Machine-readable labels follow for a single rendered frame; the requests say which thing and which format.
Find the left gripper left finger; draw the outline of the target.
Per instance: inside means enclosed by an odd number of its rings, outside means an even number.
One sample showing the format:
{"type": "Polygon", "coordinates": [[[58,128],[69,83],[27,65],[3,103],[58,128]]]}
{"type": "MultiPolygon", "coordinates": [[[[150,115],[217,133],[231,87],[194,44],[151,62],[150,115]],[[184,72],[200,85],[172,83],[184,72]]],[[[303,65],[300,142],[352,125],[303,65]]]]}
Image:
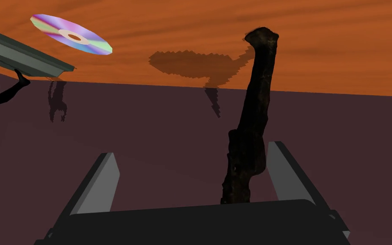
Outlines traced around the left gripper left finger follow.
{"type": "Polygon", "coordinates": [[[102,153],[63,209],[61,216],[109,212],[115,196],[120,171],[115,155],[102,153]]]}

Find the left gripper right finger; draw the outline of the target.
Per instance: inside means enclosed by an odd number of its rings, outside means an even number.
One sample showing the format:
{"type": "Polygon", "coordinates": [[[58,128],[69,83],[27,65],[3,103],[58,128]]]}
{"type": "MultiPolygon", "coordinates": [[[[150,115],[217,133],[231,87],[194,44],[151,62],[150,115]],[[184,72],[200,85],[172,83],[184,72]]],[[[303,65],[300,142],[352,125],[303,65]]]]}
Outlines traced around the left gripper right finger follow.
{"type": "Polygon", "coordinates": [[[297,160],[281,141],[268,143],[267,170],[270,174],[277,199],[305,199],[324,211],[330,207],[306,175],[297,160]]]}

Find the dark brown stick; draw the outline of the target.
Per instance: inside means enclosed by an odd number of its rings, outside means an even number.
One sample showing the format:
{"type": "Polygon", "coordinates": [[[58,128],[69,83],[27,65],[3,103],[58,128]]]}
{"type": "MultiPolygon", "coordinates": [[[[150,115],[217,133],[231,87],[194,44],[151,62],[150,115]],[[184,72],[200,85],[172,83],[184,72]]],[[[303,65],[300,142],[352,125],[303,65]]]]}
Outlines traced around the dark brown stick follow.
{"type": "Polygon", "coordinates": [[[244,39],[254,48],[255,57],[238,127],[228,133],[228,164],[221,204],[250,202],[250,180],[266,168],[263,135],[279,35],[267,27],[259,27],[244,39]]]}

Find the iridescent compact disc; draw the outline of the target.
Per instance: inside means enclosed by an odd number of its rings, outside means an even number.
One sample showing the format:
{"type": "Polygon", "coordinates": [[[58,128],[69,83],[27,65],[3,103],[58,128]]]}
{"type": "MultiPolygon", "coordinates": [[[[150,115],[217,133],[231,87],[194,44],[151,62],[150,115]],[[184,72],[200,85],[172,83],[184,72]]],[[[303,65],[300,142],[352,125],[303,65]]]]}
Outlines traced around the iridescent compact disc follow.
{"type": "Polygon", "coordinates": [[[74,49],[97,55],[113,52],[107,41],[76,23],[46,14],[35,14],[30,21],[44,34],[74,49]]]}

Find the grey green flat slab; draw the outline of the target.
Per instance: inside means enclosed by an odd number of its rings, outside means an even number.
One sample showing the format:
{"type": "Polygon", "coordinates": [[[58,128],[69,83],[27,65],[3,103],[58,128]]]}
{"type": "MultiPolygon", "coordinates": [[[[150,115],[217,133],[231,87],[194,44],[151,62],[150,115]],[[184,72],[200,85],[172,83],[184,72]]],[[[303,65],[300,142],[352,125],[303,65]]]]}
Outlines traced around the grey green flat slab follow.
{"type": "Polygon", "coordinates": [[[58,77],[75,67],[0,33],[0,66],[30,77],[58,77]]]}

